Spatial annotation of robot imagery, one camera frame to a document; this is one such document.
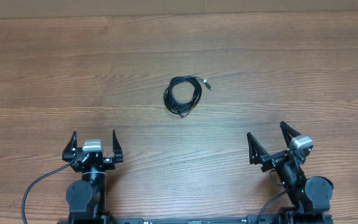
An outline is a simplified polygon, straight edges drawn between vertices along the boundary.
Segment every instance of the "wooden table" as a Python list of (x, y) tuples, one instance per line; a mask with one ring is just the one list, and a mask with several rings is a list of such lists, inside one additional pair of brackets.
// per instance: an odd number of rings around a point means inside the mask
[[(195, 73), (213, 91), (181, 119), (163, 91)], [(302, 168), (334, 182), (335, 222), (358, 224), (358, 12), (0, 20), (0, 223), (22, 223), (26, 188), (64, 165), (73, 130), (112, 154), (112, 128), (125, 159), (108, 172), (116, 217), (256, 214), (282, 189), (249, 164), (246, 133), (281, 151), (281, 120), (314, 139)], [(37, 184), (29, 223), (65, 219), (78, 179)]]

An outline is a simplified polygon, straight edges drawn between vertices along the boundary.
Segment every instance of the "wooden tabletop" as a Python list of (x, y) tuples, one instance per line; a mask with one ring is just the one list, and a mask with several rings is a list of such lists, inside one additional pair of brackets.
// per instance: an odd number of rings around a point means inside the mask
[[(163, 91), (194, 74), (213, 90), (181, 119)], [(73, 130), (112, 154), (112, 128), (124, 150), (107, 177), (116, 217), (257, 214), (282, 189), (249, 164), (246, 133), (284, 150), (283, 120), (313, 138), (302, 169), (334, 183), (335, 222), (358, 224), (358, 11), (0, 20), (0, 223), (22, 223), (26, 188), (65, 164)], [(80, 178), (38, 183), (29, 223), (65, 219)]]

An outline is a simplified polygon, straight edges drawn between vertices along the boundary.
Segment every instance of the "cable connector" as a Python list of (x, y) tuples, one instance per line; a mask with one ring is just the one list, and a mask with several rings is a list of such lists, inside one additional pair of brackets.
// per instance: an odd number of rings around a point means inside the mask
[(207, 79), (205, 78), (204, 80), (203, 80), (203, 82), (205, 83), (205, 85), (210, 89), (210, 90), (212, 90), (212, 86), (210, 85), (210, 84), (208, 84), (208, 82), (206, 82), (207, 81)]

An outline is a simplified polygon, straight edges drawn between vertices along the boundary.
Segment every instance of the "beige wall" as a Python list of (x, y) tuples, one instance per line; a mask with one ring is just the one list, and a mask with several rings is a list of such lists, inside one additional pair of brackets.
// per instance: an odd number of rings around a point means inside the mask
[(0, 19), (358, 10), (358, 0), (0, 0)]

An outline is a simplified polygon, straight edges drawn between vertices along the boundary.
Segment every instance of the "table surface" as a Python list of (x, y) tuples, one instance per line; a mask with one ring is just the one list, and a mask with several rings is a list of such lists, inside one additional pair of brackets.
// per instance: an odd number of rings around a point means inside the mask
[[(213, 90), (181, 119), (163, 91), (194, 74)], [(281, 151), (282, 120), (314, 139), (302, 168), (334, 182), (335, 222), (358, 224), (358, 11), (0, 20), (0, 223), (22, 223), (26, 188), (64, 165), (73, 130), (112, 154), (112, 128), (125, 160), (107, 178), (116, 217), (256, 214), (282, 189), (249, 164), (246, 133)], [(37, 184), (29, 223), (65, 219), (80, 176)]]

